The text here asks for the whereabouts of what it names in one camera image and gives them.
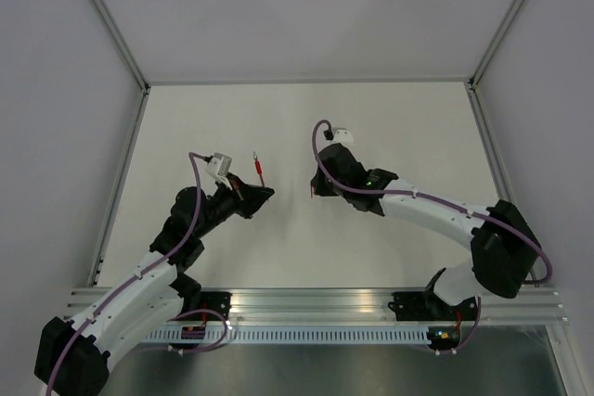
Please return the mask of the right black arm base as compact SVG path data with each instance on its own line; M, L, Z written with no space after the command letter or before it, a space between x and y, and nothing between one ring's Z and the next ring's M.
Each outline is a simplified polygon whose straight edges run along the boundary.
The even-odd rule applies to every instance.
M397 321L409 322L457 322L475 321L478 315L476 298L468 298L451 306L438 299L434 286L446 269L439 270L422 291L398 291L392 294L388 308Z

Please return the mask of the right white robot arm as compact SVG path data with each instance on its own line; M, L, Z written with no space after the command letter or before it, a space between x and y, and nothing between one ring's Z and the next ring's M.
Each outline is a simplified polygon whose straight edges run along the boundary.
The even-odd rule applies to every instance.
M440 269L422 292L424 311L442 319L463 301L491 293L515 298L528 281L540 245L519 209L499 200L491 207L421 193L397 174L367 170L351 151L331 144L317 155L311 181L319 197L341 197L355 209L408 221L467 249L470 258Z

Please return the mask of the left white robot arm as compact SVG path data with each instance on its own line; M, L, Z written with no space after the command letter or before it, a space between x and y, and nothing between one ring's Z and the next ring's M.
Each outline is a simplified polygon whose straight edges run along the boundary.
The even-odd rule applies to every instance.
M235 174L213 195L180 190L145 257L120 284L69 320L43 328L34 374L46 394L98 395L119 362L157 327L200 313L201 286L186 273L203 253L202 238L233 215L250 219L273 188L248 185Z

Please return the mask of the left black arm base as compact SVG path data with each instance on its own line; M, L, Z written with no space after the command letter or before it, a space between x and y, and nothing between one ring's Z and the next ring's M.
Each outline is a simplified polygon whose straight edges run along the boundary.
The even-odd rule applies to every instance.
M195 279L180 275L170 287L182 299L181 313L188 313L194 310L212 310L228 319L231 309L232 294L227 291L204 291L201 284Z

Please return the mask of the red thin pen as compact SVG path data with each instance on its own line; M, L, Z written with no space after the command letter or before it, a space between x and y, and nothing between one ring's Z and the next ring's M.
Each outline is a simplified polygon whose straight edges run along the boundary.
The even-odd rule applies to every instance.
M256 173L257 173L259 181L260 181L260 185L262 187L264 187L265 179L264 179L264 174L263 174L263 168L262 168L262 164L259 160L259 157L255 151L253 151L252 157L253 157L253 162L254 162L254 168L256 170Z

